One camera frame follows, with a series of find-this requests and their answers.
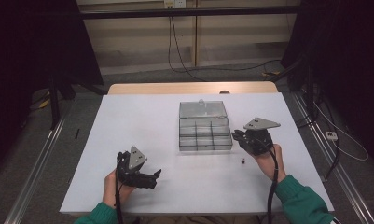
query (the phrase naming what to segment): person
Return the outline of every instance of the person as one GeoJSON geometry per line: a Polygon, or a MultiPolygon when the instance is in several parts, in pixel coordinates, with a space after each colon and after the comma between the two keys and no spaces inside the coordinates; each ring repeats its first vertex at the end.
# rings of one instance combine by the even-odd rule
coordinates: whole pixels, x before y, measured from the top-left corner
{"type": "MultiPolygon", "coordinates": [[[[293,176],[287,175],[283,164],[283,154],[280,145],[274,144],[271,149],[276,156],[278,162],[279,172],[277,179],[277,188],[275,193],[283,205],[283,211],[286,218],[293,224],[330,224],[339,223],[333,215],[328,212],[324,200],[315,193],[311,188],[302,186],[293,176]]],[[[265,153],[259,156],[251,155],[257,162],[262,172],[271,180],[274,174],[274,160],[270,153],[265,153]]],[[[115,171],[111,172],[104,180],[104,195],[103,201],[93,209],[93,211],[86,217],[80,217],[75,224],[96,224],[96,223],[118,223],[117,213],[115,210],[115,171]]],[[[133,187],[123,185],[120,189],[120,202],[123,205],[135,190],[133,187]]],[[[144,223],[227,223],[232,220],[232,223],[252,223],[251,219],[244,218],[238,222],[235,217],[193,217],[186,218],[178,217],[178,220],[166,217],[167,219],[160,219],[151,222],[150,220],[144,223]]]]}

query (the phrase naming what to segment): person's left hand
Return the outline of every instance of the person's left hand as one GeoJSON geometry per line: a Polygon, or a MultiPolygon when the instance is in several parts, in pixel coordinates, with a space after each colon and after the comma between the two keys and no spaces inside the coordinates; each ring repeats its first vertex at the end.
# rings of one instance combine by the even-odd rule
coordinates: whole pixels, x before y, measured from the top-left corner
{"type": "MultiPolygon", "coordinates": [[[[115,174],[116,170],[111,172],[108,176],[105,177],[104,180],[104,193],[103,193],[103,203],[107,204],[108,206],[112,208],[116,208],[115,204],[115,183],[117,181],[117,176],[115,174]]],[[[123,205],[131,195],[131,193],[136,189],[136,187],[130,187],[126,185],[122,185],[122,188],[120,188],[119,191],[119,197],[120,197],[120,204],[123,205]]]]}

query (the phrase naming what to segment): person's right hand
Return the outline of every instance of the person's right hand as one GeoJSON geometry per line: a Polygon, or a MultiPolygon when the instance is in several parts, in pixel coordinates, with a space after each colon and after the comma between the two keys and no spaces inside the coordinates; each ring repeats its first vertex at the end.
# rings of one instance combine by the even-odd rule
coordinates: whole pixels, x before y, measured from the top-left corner
{"type": "MultiPolygon", "coordinates": [[[[276,156],[277,163],[279,165],[279,175],[277,178],[277,183],[280,183],[285,177],[285,169],[283,165],[283,155],[282,155],[282,148],[280,145],[273,144],[273,148],[270,149],[273,154],[276,156]]],[[[266,152],[259,156],[251,155],[259,165],[259,168],[262,172],[271,180],[273,180],[274,175],[274,160],[273,157],[270,155],[269,152],[266,152]]]]}

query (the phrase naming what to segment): white tabletop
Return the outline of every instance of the white tabletop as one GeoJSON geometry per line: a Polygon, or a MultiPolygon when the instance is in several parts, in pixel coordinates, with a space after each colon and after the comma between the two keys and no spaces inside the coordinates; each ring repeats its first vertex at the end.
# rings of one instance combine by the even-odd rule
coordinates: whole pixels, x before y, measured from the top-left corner
{"type": "MultiPolygon", "coordinates": [[[[180,102],[223,101],[233,131],[255,117],[281,123],[269,129],[283,148],[284,167],[334,208],[280,93],[107,95],[103,98],[61,212],[90,212],[102,200],[104,177],[120,151],[139,148],[142,173],[162,169],[154,189],[137,189],[122,211],[135,215],[261,214],[271,181],[237,142],[231,151],[180,152],[180,102]]],[[[274,197],[272,211],[281,211],[274,197]]]]}

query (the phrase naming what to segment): hand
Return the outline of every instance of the hand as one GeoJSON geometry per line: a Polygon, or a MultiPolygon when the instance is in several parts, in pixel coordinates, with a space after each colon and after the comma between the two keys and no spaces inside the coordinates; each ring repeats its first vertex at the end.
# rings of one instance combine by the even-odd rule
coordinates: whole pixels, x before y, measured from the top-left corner
{"type": "MultiPolygon", "coordinates": [[[[285,177],[285,169],[283,165],[283,155],[282,155],[282,148],[280,145],[274,144],[273,148],[270,149],[273,154],[276,156],[277,163],[279,165],[279,175],[277,178],[277,183],[280,183],[285,177]]],[[[259,165],[259,168],[262,172],[271,180],[273,180],[274,175],[274,160],[273,157],[270,155],[269,152],[264,153],[259,156],[251,155],[259,165]]]]}
{"type": "MultiPolygon", "coordinates": [[[[116,187],[115,183],[117,180],[116,176],[116,170],[111,172],[108,176],[105,177],[104,180],[104,193],[103,193],[103,203],[107,204],[108,206],[115,209],[115,193],[116,193],[116,187]]],[[[120,204],[123,205],[131,195],[131,193],[136,189],[136,187],[130,187],[123,185],[122,188],[120,188],[119,191],[119,197],[120,197],[120,204]]]]}

